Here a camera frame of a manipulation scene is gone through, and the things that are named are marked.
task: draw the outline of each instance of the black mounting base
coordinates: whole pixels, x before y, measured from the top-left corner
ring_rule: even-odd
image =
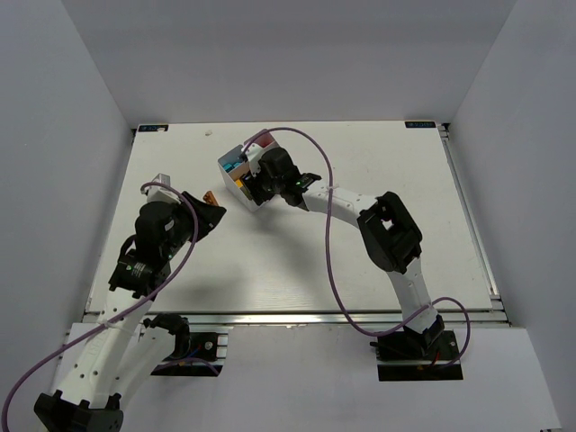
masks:
[[[34,412],[49,432],[118,432],[124,421],[120,410],[121,395],[108,398],[103,409],[91,409],[87,400],[78,405],[62,400],[62,391],[52,396],[41,393]]]
[[[218,333],[203,332],[203,333],[190,333],[188,350],[179,357],[172,357],[166,361],[180,360],[191,356],[201,358],[207,362],[215,362],[218,360]],[[222,366],[215,364],[214,367],[220,371]],[[203,364],[198,363],[183,363],[183,365],[176,364],[171,367],[155,371],[152,375],[162,376],[214,376],[214,372]]]
[[[459,364],[444,366],[458,355],[453,331],[445,330],[426,353],[414,347],[403,331],[378,337],[370,344],[376,348],[379,381],[452,381],[462,380]]]

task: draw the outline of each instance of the cable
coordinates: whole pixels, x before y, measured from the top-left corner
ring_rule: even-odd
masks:
[[[340,308],[340,310],[342,311],[342,313],[346,317],[346,320],[348,321],[348,323],[354,329],[358,330],[363,335],[370,336],[372,338],[381,338],[383,336],[390,335],[391,333],[395,332],[396,330],[401,329],[406,324],[408,324],[409,322],[414,320],[421,312],[425,311],[426,309],[428,309],[432,305],[435,305],[439,302],[452,302],[452,303],[455,303],[456,305],[458,305],[458,307],[462,310],[464,317],[466,318],[467,333],[466,333],[466,340],[464,341],[464,345],[463,345],[460,353],[452,361],[450,361],[447,364],[444,364],[443,367],[453,365],[455,362],[460,360],[460,358],[462,357],[462,355],[466,351],[466,348],[468,347],[468,344],[470,342],[470,331],[471,331],[472,326],[471,326],[471,322],[470,322],[470,316],[468,315],[466,308],[458,300],[453,299],[452,297],[440,297],[440,298],[432,301],[429,305],[422,306],[420,309],[416,310],[414,313],[412,313],[410,316],[408,316],[403,322],[401,322],[397,326],[389,328],[388,330],[385,330],[385,331],[369,331],[369,330],[366,330],[364,328],[361,328],[358,324],[356,324],[354,322],[354,320],[350,316],[350,313],[348,312],[348,310],[344,306],[344,303],[342,302],[340,295],[338,294],[338,289],[336,287],[336,281],[334,280],[334,272],[332,270],[332,257],[330,255],[330,223],[332,221],[332,197],[334,194],[334,189],[333,189],[333,187],[334,187],[334,175],[332,173],[332,165],[330,164],[330,160],[328,158],[328,155],[326,154],[324,149],[320,146],[320,144],[318,142],[316,142],[316,140],[313,137],[311,137],[310,135],[308,135],[306,132],[303,132],[303,131],[295,129],[295,128],[284,127],[284,126],[261,130],[259,133],[257,133],[256,135],[254,135],[252,138],[250,138],[247,141],[247,144],[241,150],[240,154],[244,155],[248,151],[248,148],[254,143],[254,141],[256,141],[258,138],[260,138],[262,135],[265,135],[269,132],[274,132],[274,131],[290,131],[290,132],[294,132],[294,133],[297,133],[299,135],[302,135],[316,149],[318,149],[319,153],[324,158],[324,162],[326,162],[326,168],[328,169],[328,210],[326,211],[326,232],[325,232],[325,237],[324,237],[324,244],[325,244],[325,250],[326,250],[326,268],[328,271],[328,280],[330,282],[330,288],[332,289],[332,293],[334,294],[334,299],[336,300],[338,307]]]
[[[431,369],[432,367],[434,367],[434,365],[438,362],[438,360],[440,360],[440,350],[439,349],[436,351],[436,355],[434,356],[434,360],[432,360],[428,366],[422,368],[422,371],[427,371],[428,369]]]
[[[200,362],[200,363],[204,364],[205,366],[207,366],[211,371],[213,371],[216,376],[220,375],[220,372],[218,372],[218,369],[216,369],[212,365],[212,363],[204,360],[203,358],[198,358],[198,357],[187,357],[187,358],[183,358],[181,360],[174,360],[172,362],[161,364],[160,366],[157,366],[156,369],[154,369],[154,372],[161,371],[162,369],[167,369],[168,367],[178,366],[181,363],[192,363],[192,362]]]
[[[148,296],[144,297],[142,300],[138,301],[133,306],[129,307],[127,310],[124,310],[124,311],[120,312],[118,315],[115,315],[114,317],[108,319],[108,322],[110,322],[110,323],[114,323],[114,322],[121,320],[125,316],[134,312],[137,308],[142,306],[144,303],[154,299],[154,297],[156,297],[158,295],[158,293],[160,293],[164,288],[166,288],[166,286],[170,282],[172,282],[172,280],[176,277],[176,275],[178,275],[178,273],[180,273],[180,271],[182,270],[182,267],[184,267],[184,265],[188,261],[188,258],[192,254],[192,251],[194,250],[194,246],[196,246],[196,240],[198,239],[198,216],[196,215],[196,212],[194,211],[194,207],[190,204],[190,202],[181,193],[179,193],[176,189],[173,189],[171,186],[168,186],[167,184],[162,184],[162,183],[158,183],[158,182],[148,182],[148,183],[143,184],[140,187],[140,190],[143,191],[145,188],[150,187],[150,186],[159,186],[159,187],[162,187],[164,189],[167,189],[172,194],[176,195],[180,199],[180,201],[182,203],[184,203],[184,205],[188,208],[188,210],[192,214],[194,233],[192,235],[192,238],[190,239],[190,247],[186,251],[186,254],[184,255],[184,258],[182,259],[182,262],[180,263],[180,265],[178,265],[178,267],[174,270],[174,272],[156,290],[151,292]],[[8,395],[6,396],[6,399],[4,401],[4,406],[2,407],[2,430],[4,432],[10,432],[10,428],[8,427],[8,409],[10,408],[10,403],[12,402],[14,395],[16,394],[18,389],[22,386],[22,384],[24,384],[24,382],[28,378],[30,378],[32,374],[34,374],[36,371],[38,371],[47,362],[58,357],[59,355],[61,355],[65,351],[69,350],[71,347],[79,344],[83,340],[86,340],[86,339],[88,339],[94,335],[97,335],[98,333],[102,332],[104,329],[106,329],[106,326],[104,324],[100,324],[99,326],[86,332],[81,337],[74,339],[72,342],[68,342],[63,347],[57,349],[52,354],[50,354],[47,357],[40,360],[37,364],[35,364],[33,367],[31,367],[30,370],[28,370],[16,382],[16,384],[13,386],[13,388],[8,392]]]
[[[200,351],[199,346],[192,353],[190,353],[190,355],[187,355],[186,357],[194,357],[196,354],[198,354],[198,351]]]

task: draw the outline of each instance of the white table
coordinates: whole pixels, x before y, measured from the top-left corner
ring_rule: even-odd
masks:
[[[450,295],[469,309],[489,309],[488,282],[476,255],[446,154],[436,129],[406,129],[403,121],[171,124],[139,132],[88,311],[104,305],[122,242],[145,203],[140,185],[156,174],[197,198],[212,190],[228,212],[194,251],[152,311],[337,311],[326,276],[323,215],[276,198],[250,213],[225,189],[217,159],[265,127],[293,126],[327,151],[336,182],[363,194],[394,191],[423,232],[423,271],[431,297]],[[318,151],[290,132],[275,134],[302,172],[326,176]],[[173,260],[173,268],[184,253]],[[354,311],[397,311],[388,277],[368,258],[360,233],[337,220],[332,257],[343,301]],[[452,308],[450,304],[443,308]]]

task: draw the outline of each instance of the sticker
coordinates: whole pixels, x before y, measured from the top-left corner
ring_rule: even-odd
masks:
[[[138,132],[166,132],[167,130],[167,124],[141,124],[138,127]]]
[[[435,129],[433,121],[405,121],[406,129]]]

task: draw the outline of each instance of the gray wall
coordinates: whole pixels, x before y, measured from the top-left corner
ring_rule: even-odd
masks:
[[[452,138],[511,319],[576,431],[576,3],[519,0]]]
[[[515,0],[64,0],[130,125],[453,118]]]
[[[0,59],[3,400],[81,317],[131,136],[59,0],[0,2]],[[22,387],[12,431],[35,430],[54,366]]]

